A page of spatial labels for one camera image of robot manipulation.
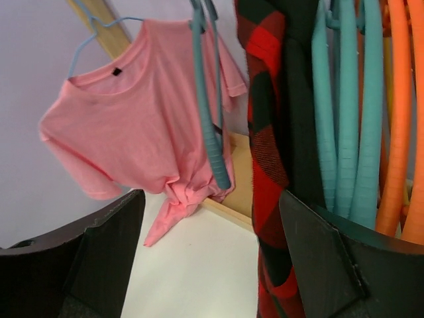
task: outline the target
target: hanging clothes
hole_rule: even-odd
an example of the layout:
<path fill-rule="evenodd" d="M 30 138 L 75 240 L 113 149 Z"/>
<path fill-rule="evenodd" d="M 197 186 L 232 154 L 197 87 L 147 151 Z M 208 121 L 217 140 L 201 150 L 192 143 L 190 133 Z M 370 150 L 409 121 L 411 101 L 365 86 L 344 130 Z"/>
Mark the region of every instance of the hanging clothes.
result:
<path fill-rule="evenodd" d="M 215 106 L 213 33 L 203 35 L 210 105 Z M 219 39 L 223 105 L 247 91 Z M 217 110 L 211 109 L 216 123 Z M 224 157 L 232 188 L 213 177 L 201 133 L 189 21 L 145 20 L 129 48 L 107 66 L 65 81 L 40 122 L 40 136 L 86 194 L 111 199 L 118 184 L 164 192 L 144 242 L 153 245 L 209 196 L 221 201 L 234 188 L 229 137 Z"/>
<path fill-rule="evenodd" d="M 261 318 L 305 317 L 278 200 L 289 189 L 325 207 L 313 105 L 311 37 L 318 1 L 235 0 L 250 76 L 252 220 Z"/>

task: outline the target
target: plastic hanger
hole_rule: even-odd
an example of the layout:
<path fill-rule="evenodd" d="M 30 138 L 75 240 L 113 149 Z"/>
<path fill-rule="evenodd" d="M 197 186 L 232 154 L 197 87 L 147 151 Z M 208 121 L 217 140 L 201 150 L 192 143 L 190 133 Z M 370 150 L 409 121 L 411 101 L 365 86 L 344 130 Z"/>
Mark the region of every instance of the plastic hanger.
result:
<path fill-rule="evenodd" d="M 135 20 L 135 21 L 143 21 L 144 19 L 141 18 L 135 18 L 135 17 L 123 17 L 123 18 L 119 18 L 109 24 L 105 24 L 103 23 L 98 17 L 94 17 L 90 11 L 87 9 L 87 7 L 80 1 L 80 0 L 75 0 L 76 4 L 78 5 L 78 7 L 81 8 L 81 10 L 85 13 L 85 15 L 87 15 L 88 21 L 90 23 L 91 29 L 94 31 L 94 33 L 84 42 L 82 42 L 80 44 L 80 46 L 78 46 L 75 54 L 74 54 L 74 58 L 72 58 L 72 62 L 71 62 L 71 66 L 69 69 L 69 73 L 68 73 L 68 78 L 72 77 L 74 74 L 74 70 L 75 70 L 75 66 L 77 64 L 78 61 L 78 57 L 80 56 L 80 53 L 82 51 L 83 48 L 85 48 L 85 46 L 87 46 L 87 44 L 89 44 L 92 40 L 94 40 L 97 35 L 99 34 L 99 32 L 97 31 L 97 28 L 94 24 L 94 21 L 97 21 L 101 26 L 105 27 L 105 28 L 109 28 L 117 23 L 120 23 L 121 21 L 124 20 Z"/>
<path fill-rule="evenodd" d="M 424 244 L 424 1 L 407 0 L 411 16 L 417 94 L 417 154 L 411 204 L 401 238 Z"/>
<path fill-rule="evenodd" d="M 364 95 L 362 99 L 358 171 L 349 219 L 374 230 L 382 139 L 383 28 L 378 1 L 362 0 L 361 2 L 358 23 L 360 27 L 364 26 L 362 30 L 365 33 Z"/>
<path fill-rule="evenodd" d="M 415 93 L 417 93 L 417 77 L 415 76 L 415 58 L 413 53 L 413 45 L 411 45 L 411 66 L 412 66 L 412 78 L 413 78 L 413 84 L 415 88 Z"/>
<path fill-rule="evenodd" d="M 390 99 L 388 100 L 391 143 L 388 175 L 378 210 L 376 230 L 394 237 L 405 199 L 404 188 L 411 123 L 411 56 L 409 29 L 403 0 L 388 0 L 388 9 L 393 42 L 392 107 L 390 107 Z"/>
<path fill-rule="evenodd" d="M 221 189 L 229 189 L 231 182 L 229 179 L 228 171 L 225 166 L 223 158 L 223 114 L 222 114 L 222 93 L 221 93 L 221 80 L 220 80 L 220 61 L 219 61 L 219 48 L 218 48 L 218 31 L 216 21 L 218 14 L 213 5 L 212 0 L 205 0 L 211 26 L 214 34 L 215 44 L 215 73 L 217 78 L 217 112 L 218 112 L 218 125 L 215 126 L 212 121 L 211 111 L 209 108 L 209 99 L 207 94 L 205 71 L 203 69 L 201 35 L 207 28 L 205 13 L 201 0 L 190 0 L 193 6 L 193 20 L 191 22 L 191 30 L 193 33 L 193 54 L 195 66 L 195 82 L 197 89 L 197 102 L 199 103 L 199 114 L 201 119 L 203 139 L 206 146 L 206 152 L 213 171 L 213 175 L 217 180 L 217 185 Z"/>
<path fill-rule="evenodd" d="M 358 167 L 358 58 L 356 15 L 351 0 L 333 0 L 327 26 L 340 30 L 340 46 L 335 47 L 335 100 L 338 110 L 337 182 L 335 213 L 348 218 Z M 340 54 L 340 68 L 337 56 Z"/>
<path fill-rule="evenodd" d="M 362 14 L 362 0 L 355 0 L 355 13 L 356 16 L 361 16 Z M 362 104 L 364 97 L 364 35 L 362 31 L 358 28 L 356 31 L 356 38 L 358 41 L 358 108 L 359 108 L 359 126 L 362 120 Z"/>
<path fill-rule="evenodd" d="M 383 61 L 384 61 L 384 84 L 386 93 L 386 108 L 389 119 L 389 131 L 382 129 L 382 145 L 380 154 L 380 196 L 383 194 L 386 184 L 388 170 L 388 151 L 386 145 L 386 135 L 390 135 L 390 118 L 392 116 L 393 105 L 393 68 L 392 68 L 392 39 L 390 31 L 390 13 L 385 0 L 380 1 L 383 23 Z"/>
<path fill-rule="evenodd" d="M 412 45 L 413 39 L 412 39 L 412 36 L 411 36 L 411 33 L 412 33 L 411 19 L 409 17 L 409 9 L 407 7 L 405 0 L 403 0 L 403 4 L 405 5 L 405 12 L 406 12 L 406 17 L 407 17 L 407 27 L 408 27 L 408 31 L 409 31 L 409 49 L 410 49 L 409 57 L 410 57 L 410 61 L 411 61 L 411 69 L 412 69 L 412 72 L 414 74 L 415 73 L 415 71 L 414 71 L 415 70 L 415 64 L 414 64 L 414 58 L 413 58 L 413 45 Z M 386 50 L 390 51 L 390 53 L 392 53 L 391 52 L 392 46 L 389 42 L 389 39 L 386 38 L 386 40 L 387 40 L 386 42 L 388 42 Z M 388 107 L 390 107 L 390 109 L 388 109 L 389 120 L 390 120 L 389 129 L 391 128 L 391 123 L 392 123 L 392 109 L 393 109 L 392 104 L 393 104 L 393 101 L 391 101 L 391 103 L 388 103 Z M 403 187 L 403 208 L 406 208 L 408 206 L 409 206 L 409 196 L 408 196 L 407 184 L 405 182 L 405 185 Z"/>
<path fill-rule="evenodd" d="M 315 124 L 318 154 L 323 178 L 325 204 L 333 212 L 337 180 L 337 154 L 334 132 L 331 77 L 325 24 L 325 0 L 318 4 L 312 37 L 312 68 L 315 99 Z"/>

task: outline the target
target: orange hanger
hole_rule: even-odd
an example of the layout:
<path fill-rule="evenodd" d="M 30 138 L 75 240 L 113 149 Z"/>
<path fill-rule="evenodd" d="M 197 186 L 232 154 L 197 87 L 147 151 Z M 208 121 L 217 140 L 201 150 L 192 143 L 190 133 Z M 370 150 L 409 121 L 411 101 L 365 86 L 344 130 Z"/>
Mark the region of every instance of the orange hanger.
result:
<path fill-rule="evenodd" d="M 409 242 L 424 244 L 424 1 L 407 0 L 407 4 L 411 15 L 415 57 L 417 154 L 411 204 L 401 238 Z"/>
<path fill-rule="evenodd" d="M 411 33 L 411 19 L 409 16 L 409 8 L 405 0 L 403 0 L 405 5 L 406 14 L 407 14 L 407 24 L 409 33 Z M 383 22 L 383 34 L 384 34 L 384 78 L 386 85 L 386 102 L 387 102 L 387 111 L 389 119 L 389 132 L 382 132 L 382 149 L 380 157 L 380 192 L 383 192 L 384 185 L 386 184 L 387 171 L 388 171 L 388 153 L 386 146 L 386 139 L 384 138 L 385 134 L 390 134 L 390 128 L 392 123 L 392 109 L 393 109 L 393 67 L 392 67 L 392 30 L 390 26 L 390 11 L 387 0 L 380 1 L 380 7 L 382 11 L 382 22 Z M 410 44 L 411 55 L 412 55 L 412 68 L 414 67 L 413 62 L 413 45 Z M 407 192 L 407 184 L 403 187 L 403 214 L 407 213 L 407 206 L 409 205 L 409 196 Z M 401 218 L 401 227 L 403 228 L 404 220 Z"/>
<path fill-rule="evenodd" d="M 407 1 L 404 0 L 403 1 L 406 5 L 406 14 L 408 16 L 408 23 L 409 23 L 409 29 L 410 29 L 410 33 L 412 34 L 412 26 L 411 26 L 411 15 L 409 14 L 409 7 L 407 6 Z M 414 56 L 414 48 L 413 48 L 413 38 L 411 35 L 411 70 L 412 70 L 412 78 L 413 78 L 413 84 L 415 87 L 415 92 L 417 91 L 417 78 L 415 77 L 415 56 Z"/>
<path fill-rule="evenodd" d="M 383 26 L 386 34 L 391 33 L 393 41 L 393 84 L 388 87 L 388 93 L 391 93 L 390 88 L 393 89 L 393 99 L 388 98 L 391 142 L 376 230 L 394 237 L 403 207 L 409 152 L 411 56 L 405 3 L 403 0 L 387 0 L 387 4 L 383 11 Z"/>

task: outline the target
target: red plaid shirt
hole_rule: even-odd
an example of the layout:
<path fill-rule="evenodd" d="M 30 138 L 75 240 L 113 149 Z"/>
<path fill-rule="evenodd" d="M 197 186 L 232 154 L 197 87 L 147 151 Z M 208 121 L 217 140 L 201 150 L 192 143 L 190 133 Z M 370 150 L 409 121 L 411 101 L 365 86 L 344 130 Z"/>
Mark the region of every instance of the red plaid shirt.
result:
<path fill-rule="evenodd" d="M 303 311 L 278 200 L 288 186 L 274 120 L 280 114 L 285 16 L 267 0 L 235 0 L 238 39 L 250 77 L 248 126 L 253 160 L 253 227 L 260 243 L 258 318 L 300 318 Z"/>

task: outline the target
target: white floor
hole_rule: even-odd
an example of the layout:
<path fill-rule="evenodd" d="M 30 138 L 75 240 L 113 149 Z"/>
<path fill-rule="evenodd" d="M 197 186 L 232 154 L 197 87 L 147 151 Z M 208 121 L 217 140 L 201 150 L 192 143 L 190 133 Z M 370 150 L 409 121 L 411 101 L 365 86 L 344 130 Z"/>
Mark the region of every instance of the white floor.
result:
<path fill-rule="evenodd" d="M 122 318 L 255 318 L 256 237 L 201 209 L 151 248 L 142 245 L 162 195 L 146 212 Z"/>

